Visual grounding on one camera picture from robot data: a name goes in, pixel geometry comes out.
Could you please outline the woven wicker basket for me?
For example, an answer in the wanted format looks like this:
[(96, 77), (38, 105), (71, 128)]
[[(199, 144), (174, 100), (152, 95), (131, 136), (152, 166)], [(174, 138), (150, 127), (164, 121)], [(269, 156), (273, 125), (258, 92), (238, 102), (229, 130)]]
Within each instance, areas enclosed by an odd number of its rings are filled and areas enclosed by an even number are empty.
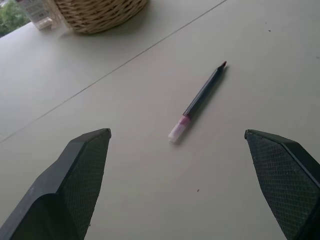
[(96, 34), (137, 15), (149, 0), (53, 0), (66, 25), (75, 33)]

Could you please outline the black pen with pink end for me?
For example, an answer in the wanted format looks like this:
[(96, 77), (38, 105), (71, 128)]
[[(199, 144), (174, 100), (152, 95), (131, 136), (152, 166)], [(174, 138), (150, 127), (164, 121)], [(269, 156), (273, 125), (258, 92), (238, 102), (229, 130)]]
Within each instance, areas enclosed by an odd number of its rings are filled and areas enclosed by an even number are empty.
[(168, 139), (171, 143), (176, 143), (182, 137), (184, 132), (188, 129), (188, 127), (193, 121), (193, 118), (198, 113), (198, 110), (200, 109), (206, 98), (210, 95), (216, 83), (221, 79), (222, 75), (224, 74), (226, 65), (227, 61), (224, 61), (212, 73), (212, 75), (209, 77), (209, 79), (197, 93), (195, 98), (192, 100), (190, 105), (184, 111), (181, 118), (168, 135)]

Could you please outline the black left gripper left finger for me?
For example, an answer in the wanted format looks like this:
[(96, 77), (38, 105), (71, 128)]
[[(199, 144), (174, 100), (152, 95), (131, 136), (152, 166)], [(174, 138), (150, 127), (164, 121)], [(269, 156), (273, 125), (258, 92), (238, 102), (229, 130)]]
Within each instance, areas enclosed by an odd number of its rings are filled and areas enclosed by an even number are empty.
[(101, 191), (111, 130), (71, 140), (0, 227), (0, 240), (84, 240)]

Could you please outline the clear plastic box with label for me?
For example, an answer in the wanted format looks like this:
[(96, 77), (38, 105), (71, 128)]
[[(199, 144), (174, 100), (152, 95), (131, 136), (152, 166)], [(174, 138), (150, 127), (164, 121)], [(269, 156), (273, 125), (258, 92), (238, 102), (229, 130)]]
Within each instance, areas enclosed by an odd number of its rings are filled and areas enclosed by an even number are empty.
[(54, 29), (60, 14), (54, 0), (14, 0), (38, 30)]

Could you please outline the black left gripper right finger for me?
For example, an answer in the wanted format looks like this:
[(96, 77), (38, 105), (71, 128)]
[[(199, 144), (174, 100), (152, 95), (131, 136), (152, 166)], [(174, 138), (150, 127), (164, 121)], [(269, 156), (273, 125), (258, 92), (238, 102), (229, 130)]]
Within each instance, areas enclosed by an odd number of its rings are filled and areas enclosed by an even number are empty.
[(262, 194), (287, 240), (320, 240), (320, 164), (296, 141), (244, 134)]

